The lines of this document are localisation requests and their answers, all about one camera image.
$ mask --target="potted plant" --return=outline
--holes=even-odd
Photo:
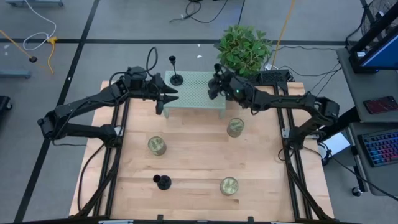
[[[253,27],[230,26],[220,43],[215,47],[221,52],[217,58],[225,67],[234,70],[237,75],[250,81],[258,81],[258,71],[264,59],[271,55],[271,42],[265,39],[265,32],[256,31]]]

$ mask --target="red phone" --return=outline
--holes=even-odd
[[[398,103],[392,96],[385,96],[375,100],[366,100],[363,104],[370,114],[379,114],[398,110]]]

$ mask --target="wooden table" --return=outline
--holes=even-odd
[[[258,88],[274,94],[271,87]],[[304,94],[303,83],[289,83],[289,93]],[[253,216],[255,221],[293,221],[285,164],[277,158],[282,141],[276,109],[252,116],[237,103],[228,102],[226,107],[222,120],[217,110],[199,109],[174,109],[166,119],[155,114],[154,102],[131,100],[111,218],[154,220],[163,214],[165,220],[244,221]],[[121,120],[123,110],[119,111]],[[93,125],[110,123],[112,113],[113,108],[96,110]],[[293,110],[293,114],[297,126],[310,117],[302,110]],[[245,128],[240,137],[231,138],[226,127],[236,117],[244,121]],[[287,117],[284,120],[289,127]],[[153,136],[165,140],[163,156],[154,156],[147,148]],[[101,144],[99,139],[88,140],[82,166]],[[318,150],[315,140],[306,139],[304,145]],[[333,217],[319,156],[306,150],[301,155],[309,192]],[[104,150],[87,167],[82,205],[98,186],[103,156]],[[171,188],[159,190],[152,180],[156,174],[170,176]],[[232,196],[220,192],[220,182],[228,176],[239,182],[239,190]],[[107,194],[106,190],[102,213]],[[77,187],[70,214],[77,212],[76,196]]]

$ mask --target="green perforated board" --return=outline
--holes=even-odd
[[[164,108],[205,108],[205,109],[225,109],[225,96],[220,94],[211,100],[207,93],[208,82],[213,78],[214,72],[177,72],[184,81],[180,86],[173,86],[170,83],[170,77],[174,75],[173,71],[166,71],[164,82],[166,85],[178,90],[176,94],[178,100],[164,105]]]

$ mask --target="concrete floor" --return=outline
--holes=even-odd
[[[37,6],[35,9],[57,23],[58,38],[79,39],[93,2],[64,0],[63,8]],[[204,0],[197,17],[203,20],[212,18],[223,3]],[[170,24],[169,20],[184,13],[186,0],[101,0],[88,38],[219,39],[223,30],[239,21],[242,3],[243,0],[229,0],[219,18],[210,24],[192,20]],[[265,31],[267,38],[276,40],[289,6],[290,0],[246,0],[241,24]],[[344,41],[358,26],[361,14],[359,0],[299,0],[283,40]],[[53,29],[51,24],[28,8],[11,7],[4,1],[0,2],[0,18],[0,29],[12,38],[26,38],[33,33],[51,32]],[[28,62],[13,45],[4,48],[7,45],[0,44],[0,68],[27,69],[33,76],[28,80],[0,79],[0,95],[10,96],[14,103],[13,110],[0,125],[0,223],[14,220],[43,142],[36,121],[56,105],[77,47],[77,44],[57,44],[52,59],[55,74],[51,75]],[[217,50],[210,44],[85,44],[66,102],[97,93],[103,80],[114,72],[124,71],[127,66],[144,66],[147,51],[152,46],[159,51],[156,72],[164,73],[172,68],[168,61],[170,55],[177,58],[177,70],[209,71],[217,62]],[[51,46],[45,44],[32,54],[45,65],[50,51]],[[275,65],[288,65],[302,74],[317,74],[329,71],[336,63],[337,56],[332,50],[283,49],[278,53]],[[320,79],[294,76],[296,82],[304,82],[306,90],[311,90]],[[325,80],[313,92],[318,93],[324,83]],[[320,95],[339,103],[340,113],[353,106],[341,72],[331,79]],[[92,117],[93,113],[88,113],[73,122],[91,124]],[[75,143],[85,141],[73,140]],[[84,147],[50,146],[25,221],[67,217],[83,152]],[[398,204],[393,200],[370,193],[360,198],[352,196],[350,190],[356,185],[356,180],[342,167],[332,163],[325,168],[325,175],[336,218],[358,223],[394,223],[398,219]]]

